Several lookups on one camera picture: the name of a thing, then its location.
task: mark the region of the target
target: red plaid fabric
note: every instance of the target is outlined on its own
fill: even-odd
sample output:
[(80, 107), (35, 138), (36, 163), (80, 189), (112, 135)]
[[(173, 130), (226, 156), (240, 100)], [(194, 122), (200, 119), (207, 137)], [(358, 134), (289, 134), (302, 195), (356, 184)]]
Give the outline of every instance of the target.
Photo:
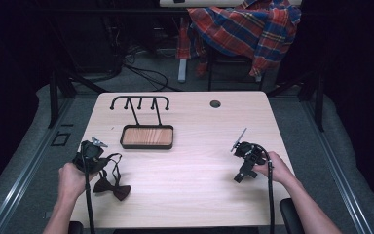
[(192, 22), (181, 23), (176, 56), (205, 56), (205, 40), (227, 56), (252, 59), (252, 76), (280, 63), (294, 40), (301, 16), (288, 0), (246, 0), (235, 9), (209, 7), (188, 11)]

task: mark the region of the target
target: black bow tie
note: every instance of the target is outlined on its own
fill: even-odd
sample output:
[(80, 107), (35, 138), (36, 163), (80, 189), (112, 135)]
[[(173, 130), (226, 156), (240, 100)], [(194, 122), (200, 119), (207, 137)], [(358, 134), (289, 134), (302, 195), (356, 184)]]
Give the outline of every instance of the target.
[(100, 193), (100, 192), (105, 192), (105, 191), (112, 191), (114, 196), (118, 198), (118, 200), (123, 201), (129, 195), (131, 191), (131, 186), (129, 185), (120, 186), (119, 185), (121, 174), (118, 170), (117, 164), (114, 167), (112, 175), (115, 178), (114, 186), (108, 181), (107, 172), (105, 170), (102, 170), (101, 172), (99, 172), (100, 179), (95, 184), (95, 187), (93, 188), (93, 192)]

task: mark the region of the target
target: human hand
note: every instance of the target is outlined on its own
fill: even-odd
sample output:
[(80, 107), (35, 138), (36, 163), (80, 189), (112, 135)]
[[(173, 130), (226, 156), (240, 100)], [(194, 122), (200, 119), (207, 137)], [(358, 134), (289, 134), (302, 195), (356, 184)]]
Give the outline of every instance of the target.
[(66, 163), (59, 169), (58, 199), (77, 200), (85, 191), (85, 174), (81, 172), (73, 163)]
[[(285, 184), (295, 179), (294, 174), (290, 171), (290, 168), (285, 164), (283, 159), (274, 151), (269, 152), (269, 157), (272, 160), (273, 165), (273, 177), (272, 180)], [(268, 175), (268, 164), (254, 165), (253, 170), (257, 173), (261, 173), (264, 176)]]

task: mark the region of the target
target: chair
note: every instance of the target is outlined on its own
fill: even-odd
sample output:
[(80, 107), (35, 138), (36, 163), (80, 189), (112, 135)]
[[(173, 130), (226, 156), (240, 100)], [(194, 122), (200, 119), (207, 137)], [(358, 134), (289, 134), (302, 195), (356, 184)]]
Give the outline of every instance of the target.
[(84, 233), (84, 225), (79, 221), (70, 221), (68, 234), (83, 234)]
[[(256, 79), (255, 77), (250, 77), (249, 75), (247, 75), (252, 66), (252, 60), (250, 58), (245, 57), (245, 56), (233, 56), (233, 57), (226, 56), (218, 52), (211, 46), (207, 46), (207, 47), (208, 47), (207, 49), (208, 50), (208, 68), (207, 69), (208, 69), (208, 90), (209, 91), (211, 91), (213, 83), (256, 84), (258, 85), (257, 90), (259, 91), (262, 90), (265, 73), (262, 74), (260, 79)], [(248, 67), (248, 70), (244, 77), (239, 78), (240, 80), (235, 80), (235, 81), (231, 79), (230, 80), (227, 80), (227, 79), (214, 80), (213, 68), (216, 64), (223, 65), (223, 66), (226, 66), (226, 65), (239, 66), (240, 65), (242, 67)]]
[[(296, 212), (293, 201), (291, 198), (285, 198), (280, 201), (281, 216), (284, 220), (284, 225), (288, 234), (304, 234), (302, 222), (300, 221), (299, 214)], [(69, 222), (69, 234), (83, 234), (84, 226), (79, 221)]]
[(300, 221), (299, 214), (294, 207), (291, 198), (285, 198), (280, 201), (281, 216), (288, 234), (304, 234), (305, 231)]

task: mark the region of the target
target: human arm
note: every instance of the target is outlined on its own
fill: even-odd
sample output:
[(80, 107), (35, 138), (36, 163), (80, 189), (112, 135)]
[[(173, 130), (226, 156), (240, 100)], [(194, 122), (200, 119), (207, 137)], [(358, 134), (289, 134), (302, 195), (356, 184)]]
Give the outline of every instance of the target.
[(59, 185), (56, 204), (44, 234), (68, 233), (69, 220), (78, 197), (85, 191), (85, 175), (72, 163), (59, 169)]
[[(338, 227), (308, 194), (283, 159), (275, 152), (269, 152), (269, 156), (274, 166), (273, 181), (281, 183), (290, 194), (305, 233), (341, 233)], [(265, 176), (268, 173), (267, 164), (255, 165), (253, 170)]]

